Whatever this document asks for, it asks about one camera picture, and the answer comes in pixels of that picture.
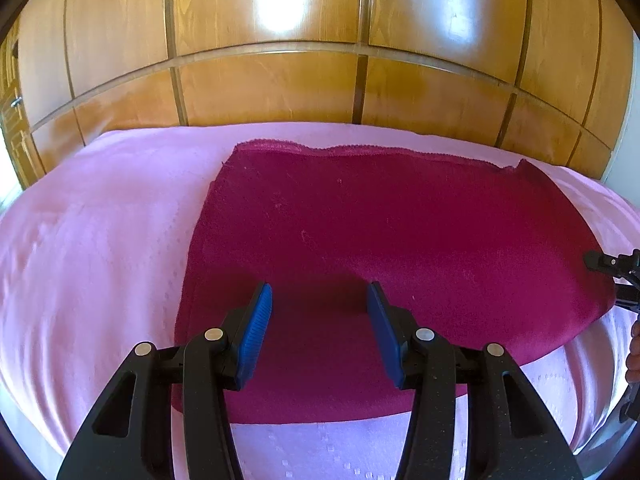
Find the blue rubber tip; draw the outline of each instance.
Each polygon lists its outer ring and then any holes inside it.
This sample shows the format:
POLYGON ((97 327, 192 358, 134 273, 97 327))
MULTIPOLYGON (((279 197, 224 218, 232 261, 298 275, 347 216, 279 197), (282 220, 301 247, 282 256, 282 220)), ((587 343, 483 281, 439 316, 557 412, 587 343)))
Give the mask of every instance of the blue rubber tip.
POLYGON ((254 374, 264 334, 267 331, 267 325, 271 317, 272 305, 273 293, 271 285, 265 283, 257 297, 254 296, 252 299, 252 304, 249 305, 251 314, 244 329, 242 341, 238 345, 238 374, 236 375, 236 381, 239 388, 244 387, 244 384, 254 374))
POLYGON ((394 382, 396 388, 404 383, 402 370, 403 349, 398 341, 388 316, 389 304, 380 285, 371 283, 367 287, 367 312, 371 319, 373 333, 378 342, 386 374, 394 382))

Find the red cloth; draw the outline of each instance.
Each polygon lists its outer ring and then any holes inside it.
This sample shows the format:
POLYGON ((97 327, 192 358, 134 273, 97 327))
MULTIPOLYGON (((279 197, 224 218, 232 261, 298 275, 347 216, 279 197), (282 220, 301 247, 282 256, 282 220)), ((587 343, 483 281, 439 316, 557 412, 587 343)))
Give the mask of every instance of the red cloth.
POLYGON ((411 409, 383 370, 366 284, 451 343, 506 346, 519 364, 574 338, 614 303, 588 272, 600 250, 532 164, 373 146, 241 144, 196 225, 176 344, 217 326, 254 286, 273 315, 254 378, 226 395, 231 422, 355 420, 411 409))

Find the round metal rivet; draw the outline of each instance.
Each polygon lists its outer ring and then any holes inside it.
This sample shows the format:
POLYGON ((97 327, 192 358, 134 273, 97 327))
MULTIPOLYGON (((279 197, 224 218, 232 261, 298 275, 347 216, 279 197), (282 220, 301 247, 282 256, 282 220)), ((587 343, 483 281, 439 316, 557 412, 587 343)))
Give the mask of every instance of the round metal rivet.
POLYGON ((502 357, 504 355, 504 348, 498 343, 491 343, 487 346, 486 351, 494 357, 502 357))
POLYGON ((149 343, 140 343, 136 346, 136 355, 142 357, 143 355, 148 355, 151 350, 152 346, 149 343))
POLYGON ((204 339, 207 341, 217 341, 218 339, 222 339, 224 334, 225 333, 219 328, 209 328, 209 330, 204 333, 204 339))
POLYGON ((420 341, 433 341, 433 338, 436 337, 436 335, 433 333, 433 330, 431 330, 430 328, 419 328, 415 331, 415 336, 420 341))

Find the mattress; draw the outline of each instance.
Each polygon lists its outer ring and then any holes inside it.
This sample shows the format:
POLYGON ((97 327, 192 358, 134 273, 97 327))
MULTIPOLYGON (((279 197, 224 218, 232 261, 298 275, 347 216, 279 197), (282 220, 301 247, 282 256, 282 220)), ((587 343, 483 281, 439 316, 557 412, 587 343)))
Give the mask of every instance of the mattress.
MULTIPOLYGON (((459 140, 350 124, 104 134, 28 189, 0 219, 0 384, 58 456, 136 343, 172 345, 189 240, 209 183, 238 142, 260 138, 311 147, 397 146, 500 167, 523 158, 459 140)), ((575 205, 605 251, 629 253, 640 246, 640 214, 631 205, 572 170, 532 163, 575 205)), ((576 451, 622 398, 633 320, 614 308, 574 341, 523 368, 576 451)), ((461 398, 457 406, 452 479, 464 475, 465 402, 461 398)), ((177 412, 174 423, 180 426, 177 412)), ((234 435, 247 479, 313 472, 386 480, 396 472, 407 423, 408 414, 401 413, 241 425, 234 435)), ((177 476, 185 478, 182 432, 174 434, 177 476)))

